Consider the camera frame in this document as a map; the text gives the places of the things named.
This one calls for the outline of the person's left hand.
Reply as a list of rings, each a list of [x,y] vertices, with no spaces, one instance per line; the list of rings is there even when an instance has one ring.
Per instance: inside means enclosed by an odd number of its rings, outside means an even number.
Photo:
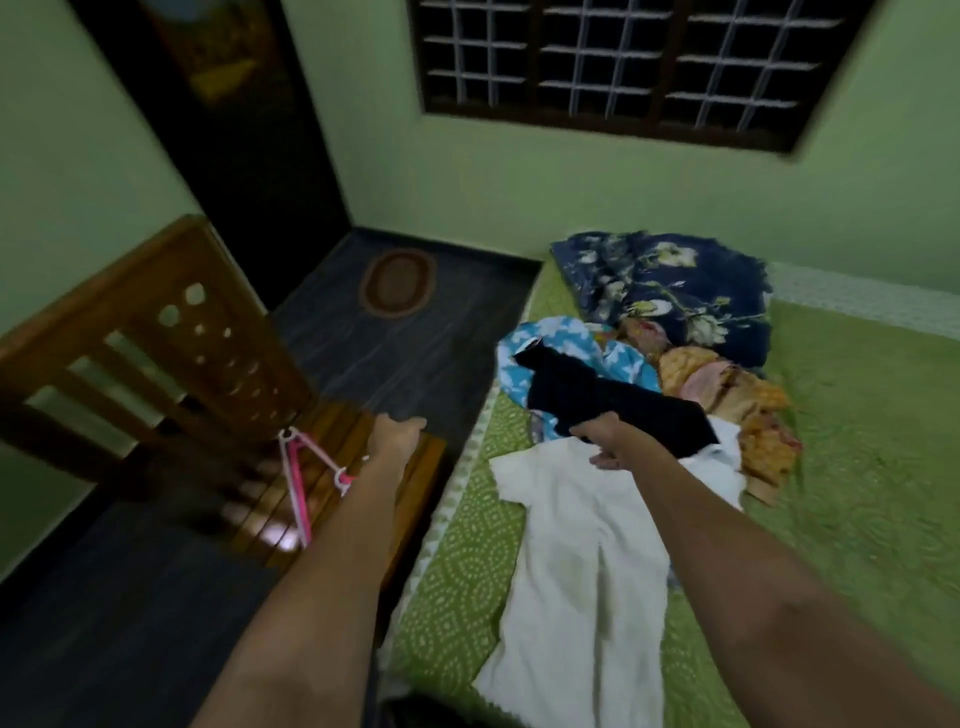
[[[387,413],[378,414],[367,442],[364,473],[389,474],[393,480],[402,480],[426,425],[427,419],[424,417],[401,420]]]

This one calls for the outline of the person's right hand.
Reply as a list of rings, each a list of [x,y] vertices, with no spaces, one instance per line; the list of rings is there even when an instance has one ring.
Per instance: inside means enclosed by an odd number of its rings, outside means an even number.
[[[593,444],[601,450],[621,451],[629,459],[629,471],[634,469],[635,450],[644,444],[644,433],[621,420],[615,412],[606,412],[570,428],[570,434]]]

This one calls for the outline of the black garment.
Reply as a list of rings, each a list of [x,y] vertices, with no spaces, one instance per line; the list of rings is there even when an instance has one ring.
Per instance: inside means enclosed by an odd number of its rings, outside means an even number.
[[[571,429],[612,412],[645,432],[677,458],[697,455],[719,445],[704,409],[697,403],[601,376],[584,361],[535,342],[513,357],[532,371],[528,409],[557,420],[555,431],[568,437]]]

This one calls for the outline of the pink plastic clothes hanger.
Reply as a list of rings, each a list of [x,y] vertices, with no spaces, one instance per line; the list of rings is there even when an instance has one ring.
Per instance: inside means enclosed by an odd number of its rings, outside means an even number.
[[[349,474],[347,467],[340,466],[308,433],[294,425],[288,425],[278,432],[277,443],[298,542],[302,549],[306,549],[313,540],[313,520],[309,513],[300,451],[309,451],[332,471],[333,487],[341,497],[351,490],[356,476]]]

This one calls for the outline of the person's left forearm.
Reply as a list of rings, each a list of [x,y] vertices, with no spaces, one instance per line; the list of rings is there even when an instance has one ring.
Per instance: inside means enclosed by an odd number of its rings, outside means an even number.
[[[190,728],[361,728],[406,461],[370,455],[237,642]]]

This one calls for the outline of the person's right forearm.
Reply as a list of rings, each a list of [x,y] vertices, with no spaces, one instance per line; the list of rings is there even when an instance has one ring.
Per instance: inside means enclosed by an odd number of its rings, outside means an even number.
[[[960,728],[960,709],[795,551],[641,431],[613,432],[751,728]]]

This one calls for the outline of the pale pink garment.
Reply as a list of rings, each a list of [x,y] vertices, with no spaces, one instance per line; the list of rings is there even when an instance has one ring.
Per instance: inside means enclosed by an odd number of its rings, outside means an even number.
[[[738,373],[737,365],[726,360],[706,363],[689,375],[676,396],[713,413],[736,384]]]

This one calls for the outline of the light blue white garment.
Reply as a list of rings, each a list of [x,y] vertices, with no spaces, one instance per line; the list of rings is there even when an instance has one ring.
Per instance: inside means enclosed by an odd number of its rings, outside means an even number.
[[[496,380],[502,392],[520,407],[527,407],[533,372],[522,367],[515,356],[536,344],[582,361],[602,379],[657,393],[662,390],[647,356],[618,341],[613,328],[570,316],[554,316],[522,322],[497,345]]]

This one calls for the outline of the brown oval floor mat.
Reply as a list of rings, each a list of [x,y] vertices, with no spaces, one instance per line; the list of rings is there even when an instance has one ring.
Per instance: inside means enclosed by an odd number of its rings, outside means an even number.
[[[390,249],[369,262],[358,288],[358,303],[375,318],[411,316],[431,302],[437,285],[437,260],[417,248]]]

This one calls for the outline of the yellow orange printed garment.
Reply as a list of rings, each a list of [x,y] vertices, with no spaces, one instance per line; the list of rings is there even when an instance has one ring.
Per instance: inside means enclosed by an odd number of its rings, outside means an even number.
[[[654,321],[623,319],[618,324],[616,339],[646,356],[654,365],[661,391],[675,398],[684,381],[707,363],[726,360],[739,368],[735,384],[716,410],[705,413],[739,427],[736,442],[746,492],[768,507],[775,506],[803,449],[782,421],[782,415],[791,407],[785,390],[713,349],[671,344]]]

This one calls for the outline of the dark blue floral blanket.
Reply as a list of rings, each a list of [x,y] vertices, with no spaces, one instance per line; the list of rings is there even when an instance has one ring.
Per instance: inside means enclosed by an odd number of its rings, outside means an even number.
[[[713,238],[646,231],[577,233],[550,253],[586,320],[650,321],[672,345],[708,348],[750,370],[765,366],[773,289],[762,259]]]

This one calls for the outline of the green patterned bedsheet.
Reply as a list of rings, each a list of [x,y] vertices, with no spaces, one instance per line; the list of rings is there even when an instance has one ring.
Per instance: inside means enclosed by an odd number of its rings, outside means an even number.
[[[960,706],[960,295],[770,263],[765,374],[802,452],[748,514]],[[531,445],[494,383],[379,653],[379,696],[519,728],[472,684],[498,640],[522,540],[488,461]]]

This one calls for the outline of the brown wooden chair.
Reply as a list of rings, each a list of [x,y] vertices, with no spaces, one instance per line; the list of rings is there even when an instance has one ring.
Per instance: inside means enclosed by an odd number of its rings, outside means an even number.
[[[280,573],[303,549],[279,432],[308,433],[356,477],[375,418],[316,392],[197,215],[0,337],[0,443]],[[316,537],[342,496],[298,457]]]

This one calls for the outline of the dark wooden door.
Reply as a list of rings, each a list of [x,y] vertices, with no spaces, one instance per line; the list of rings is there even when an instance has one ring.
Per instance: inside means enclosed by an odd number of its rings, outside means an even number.
[[[267,310],[352,227],[282,0],[67,0]]]

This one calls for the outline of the window with white grille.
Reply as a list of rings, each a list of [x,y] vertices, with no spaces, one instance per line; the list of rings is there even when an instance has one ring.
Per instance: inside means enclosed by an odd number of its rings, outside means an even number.
[[[882,0],[405,0],[426,114],[791,155]]]

